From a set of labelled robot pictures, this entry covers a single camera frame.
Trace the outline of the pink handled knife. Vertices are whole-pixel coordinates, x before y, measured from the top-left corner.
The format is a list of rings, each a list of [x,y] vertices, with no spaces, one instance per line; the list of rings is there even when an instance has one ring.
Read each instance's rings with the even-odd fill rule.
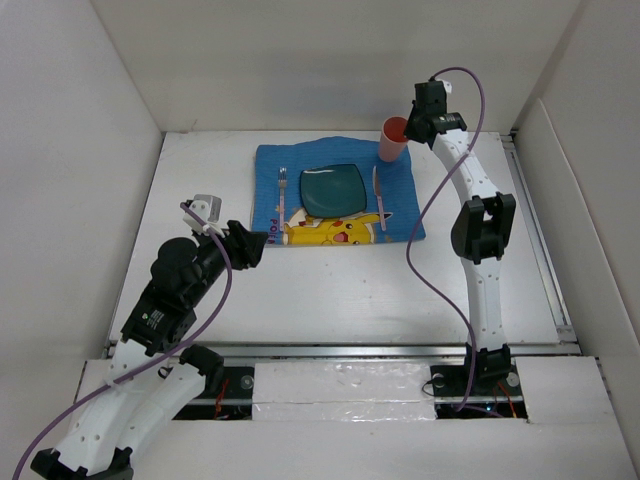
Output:
[[[381,187],[380,187],[380,183],[379,183],[379,175],[378,175],[377,166],[374,166],[373,170],[372,170],[372,182],[373,182],[374,194],[376,196],[376,201],[377,201],[378,213],[379,213],[379,216],[380,216],[381,230],[383,232],[386,232],[386,230],[387,230],[386,215],[385,215],[384,204],[383,204],[383,199],[382,199],[382,195],[381,195]]]

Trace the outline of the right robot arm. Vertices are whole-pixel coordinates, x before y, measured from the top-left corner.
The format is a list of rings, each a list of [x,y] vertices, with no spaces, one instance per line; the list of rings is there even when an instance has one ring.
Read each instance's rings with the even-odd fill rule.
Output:
[[[426,144],[445,167],[461,210],[451,230],[451,244],[464,269],[470,327],[464,365],[445,374],[439,394],[483,394],[511,370],[500,301],[501,260],[508,246],[516,200],[499,191],[474,151],[476,138],[458,113],[447,108],[451,84],[435,77],[415,85],[415,99],[404,131]]]

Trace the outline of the blue Pikachu cloth placemat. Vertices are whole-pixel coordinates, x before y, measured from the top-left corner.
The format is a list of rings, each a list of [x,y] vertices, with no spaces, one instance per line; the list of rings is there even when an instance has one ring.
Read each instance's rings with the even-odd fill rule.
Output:
[[[334,164],[355,164],[363,178],[367,207],[340,218],[310,216],[300,198],[303,170]],[[381,230],[372,170],[377,166],[386,215],[386,232]],[[287,168],[284,231],[279,227],[278,171]],[[347,246],[421,240],[422,227],[412,230],[419,217],[411,158],[403,151],[399,159],[387,163],[378,157],[374,141],[348,137],[325,137],[294,145],[260,145],[255,158],[255,195],[251,227],[269,234],[277,245]]]

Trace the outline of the teal plate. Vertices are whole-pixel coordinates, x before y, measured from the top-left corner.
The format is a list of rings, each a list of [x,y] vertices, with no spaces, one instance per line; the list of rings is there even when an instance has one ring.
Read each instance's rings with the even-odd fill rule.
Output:
[[[367,207],[365,184],[355,164],[303,170],[300,198],[306,212],[318,218],[346,217]]]

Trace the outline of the pink plastic cup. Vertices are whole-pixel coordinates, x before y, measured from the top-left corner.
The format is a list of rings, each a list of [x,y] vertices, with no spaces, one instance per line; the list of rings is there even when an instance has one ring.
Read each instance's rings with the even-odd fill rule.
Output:
[[[378,156],[387,163],[396,161],[405,149],[408,139],[404,135],[407,119],[393,116],[382,125],[379,139]]]

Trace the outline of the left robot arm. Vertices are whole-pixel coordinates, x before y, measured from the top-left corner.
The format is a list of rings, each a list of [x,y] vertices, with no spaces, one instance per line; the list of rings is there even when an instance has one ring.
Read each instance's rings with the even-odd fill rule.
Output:
[[[224,359],[182,339],[195,308],[227,269],[254,268],[267,241],[231,220],[193,239],[166,241],[151,280],[121,330],[103,385],[67,436],[31,462],[45,479],[130,479],[142,455],[175,415],[197,396],[222,387]]]

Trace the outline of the pink handled fork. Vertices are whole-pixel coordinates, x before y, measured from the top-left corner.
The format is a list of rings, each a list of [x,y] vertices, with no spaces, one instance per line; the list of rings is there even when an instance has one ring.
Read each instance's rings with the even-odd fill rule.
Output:
[[[278,171],[278,188],[279,188],[279,227],[280,231],[284,231],[285,225],[285,192],[287,187],[287,168],[280,167]]]

